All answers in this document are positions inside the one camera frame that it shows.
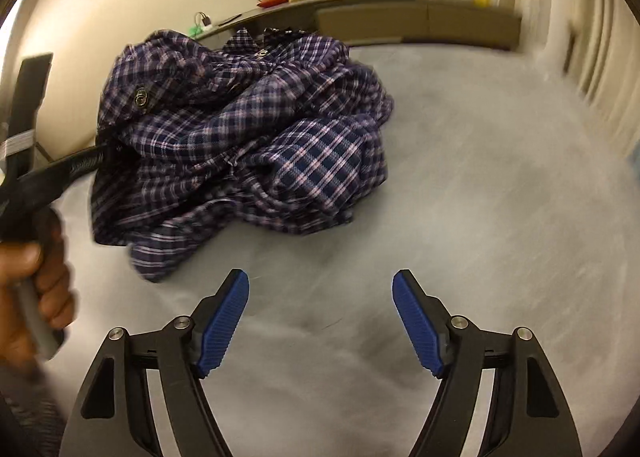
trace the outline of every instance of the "metal screw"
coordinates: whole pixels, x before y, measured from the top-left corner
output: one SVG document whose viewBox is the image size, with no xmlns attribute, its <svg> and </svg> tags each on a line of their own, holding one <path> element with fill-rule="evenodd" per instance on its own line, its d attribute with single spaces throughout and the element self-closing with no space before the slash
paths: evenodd
<svg viewBox="0 0 640 457">
<path fill-rule="evenodd" d="M 188 316 L 178 316 L 174 320 L 174 327 L 176 329 L 186 329 L 191 324 L 191 318 Z"/>
<path fill-rule="evenodd" d="M 526 327 L 520 327 L 518 329 L 518 338 L 524 341 L 529 341 L 530 339 L 533 338 L 533 332 L 531 332 Z"/>
<path fill-rule="evenodd" d="M 469 326 L 469 320 L 464 316 L 453 316 L 451 319 L 451 325 L 456 329 L 466 329 Z"/>
<path fill-rule="evenodd" d="M 109 339 L 110 340 L 119 340 L 124 336 L 124 329 L 122 327 L 116 327 L 109 331 Z"/>
</svg>

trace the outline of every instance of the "green object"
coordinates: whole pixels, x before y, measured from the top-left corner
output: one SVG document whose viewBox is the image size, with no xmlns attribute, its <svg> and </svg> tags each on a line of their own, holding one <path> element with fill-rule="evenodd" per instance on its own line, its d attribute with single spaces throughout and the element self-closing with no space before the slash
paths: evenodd
<svg viewBox="0 0 640 457">
<path fill-rule="evenodd" d="M 202 27 L 199 25 L 194 25 L 189 29 L 189 38 L 195 38 L 198 34 L 202 34 Z"/>
</svg>

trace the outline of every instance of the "crumpled shirt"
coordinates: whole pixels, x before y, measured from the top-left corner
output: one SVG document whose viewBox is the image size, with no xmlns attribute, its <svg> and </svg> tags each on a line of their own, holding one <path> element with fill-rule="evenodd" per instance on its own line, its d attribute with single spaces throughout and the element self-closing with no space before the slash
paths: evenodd
<svg viewBox="0 0 640 457">
<path fill-rule="evenodd" d="M 118 56 L 98 142 L 136 152 L 102 166 L 94 239 L 130 246 L 161 280 L 234 218 L 287 233 L 349 222 L 386 179 L 379 126 L 393 99 L 338 40 L 245 30 L 222 50 L 158 31 Z"/>
</svg>

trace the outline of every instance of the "sleeve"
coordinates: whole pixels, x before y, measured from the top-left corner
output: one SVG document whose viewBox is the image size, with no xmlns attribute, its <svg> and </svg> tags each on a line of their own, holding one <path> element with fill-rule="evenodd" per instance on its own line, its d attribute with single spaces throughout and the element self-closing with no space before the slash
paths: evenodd
<svg viewBox="0 0 640 457">
<path fill-rule="evenodd" d="M 0 445 L 19 457 L 57 457 L 64 430 L 44 374 L 23 376 L 0 363 Z"/>
</svg>

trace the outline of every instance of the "finger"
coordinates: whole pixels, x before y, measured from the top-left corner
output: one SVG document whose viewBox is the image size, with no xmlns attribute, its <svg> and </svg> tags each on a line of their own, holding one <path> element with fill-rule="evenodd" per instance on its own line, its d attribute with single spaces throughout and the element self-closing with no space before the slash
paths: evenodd
<svg viewBox="0 0 640 457">
<path fill-rule="evenodd" d="M 38 270 L 42 250 L 38 244 L 0 244 L 0 285 L 30 277 Z"/>
<path fill-rule="evenodd" d="M 56 213 L 55 210 L 49 208 L 49 217 L 47 218 L 49 221 L 49 231 L 51 234 L 51 239 L 53 242 L 57 243 L 62 240 L 62 221 L 60 221 L 60 217 Z"/>
<path fill-rule="evenodd" d="M 49 325 L 51 325 L 54 329 L 64 329 L 66 326 L 70 325 L 70 323 L 76 318 L 76 295 L 74 293 L 70 294 L 69 300 L 66 301 L 65 306 L 62 308 L 60 313 L 49 321 Z"/>
<path fill-rule="evenodd" d="M 36 345 L 26 329 L 16 331 L 6 342 L 2 357 L 13 367 L 22 371 L 31 370 L 36 364 Z"/>
<path fill-rule="evenodd" d="M 25 330 L 20 309 L 11 286 L 0 287 L 0 358 L 6 359 L 6 348 Z"/>
<path fill-rule="evenodd" d="M 40 298 L 38 308 L 40 314 L 47 320 L 55 318 L 62 311 L 69 300 L 69 274 L 65 275 L 52 289 Z"/>
<path fill-rule="evenodd" d="M 65 265 L 65 244 L 58 242 L 47 251 L 45 260 L 34 277 L 36 289 L 41 294 L 46 293 L 68 272 Z"/>
</svg>

